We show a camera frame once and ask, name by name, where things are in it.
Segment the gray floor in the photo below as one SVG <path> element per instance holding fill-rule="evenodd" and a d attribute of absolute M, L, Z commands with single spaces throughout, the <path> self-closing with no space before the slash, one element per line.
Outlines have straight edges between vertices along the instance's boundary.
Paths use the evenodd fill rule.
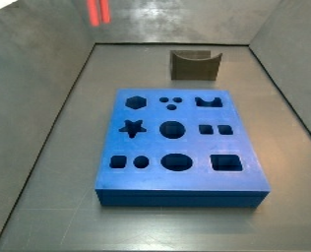
<path fill-rule="evenodd" d="M 171 82 L 170 50 L 223 53 L 215 82 Z M 257 209 L 101 208 L 93 180 L 117 88 L 228 90 L 271 185 Z M 311 137 L 247 47 L 97 45 L 0 250 L 311 250 Z"/>

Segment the metal wall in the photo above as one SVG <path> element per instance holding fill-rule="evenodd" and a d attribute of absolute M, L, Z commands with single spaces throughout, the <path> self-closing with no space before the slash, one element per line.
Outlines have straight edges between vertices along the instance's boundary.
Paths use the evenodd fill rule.
<path fill-rule="evenodd" d="M 250 43 L 311 131 L 311 0 L 283 0 Z"/>
<path fill-rule="evenodd" d="M 92 46 L 71 1 L 0 10 L 0 231 Z"/>
<path fill-rule="evenodd" d="M 249 44 L 279 0 L 111 0 L 97 43 Z M 77 1 L 83 19 L 87 8 Z"/>

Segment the gray curved block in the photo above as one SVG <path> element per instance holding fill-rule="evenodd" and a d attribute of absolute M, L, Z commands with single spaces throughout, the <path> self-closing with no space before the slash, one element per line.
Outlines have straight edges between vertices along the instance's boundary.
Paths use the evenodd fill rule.
<path fill-rule="evenodd" d="M 171 51 L 171 80 L 207 80 L 216 77 L 222 53 L 210 58 L 210 51 Z"/>

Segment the rounded square hole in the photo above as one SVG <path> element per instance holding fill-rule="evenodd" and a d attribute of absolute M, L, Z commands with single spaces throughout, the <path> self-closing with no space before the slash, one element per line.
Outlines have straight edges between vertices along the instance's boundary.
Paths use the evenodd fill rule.
<path fill-rule="evenodd" d="M 200 135 L 211 135 L 212 134 L 212 127 L 211 125 L 198 125 L 198 131 Z"/>
<path fill-rule="evenodd" d="M 124 168 L 125 156 L 112 156 L 109 162 L 109 168 Z"/>
<path fill-rule="evenodd" d="M 210 162 L 216 171 L 240 171 L 243 169 L 236 155 L 210 155 Z"/>
<path fill-rule="evenodd" d="M 232 129 L 228 125 L 216 125 L 220 135 L 232 135 Z"/>

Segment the shape sorter board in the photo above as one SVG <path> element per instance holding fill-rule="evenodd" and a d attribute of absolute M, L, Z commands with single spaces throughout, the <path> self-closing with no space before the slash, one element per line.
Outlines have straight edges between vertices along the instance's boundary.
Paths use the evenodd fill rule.
<path fill-rule="evenodd" d="M 270 192 L 228 92 L 117 90 L 103 206 L 255 207 Z"/>

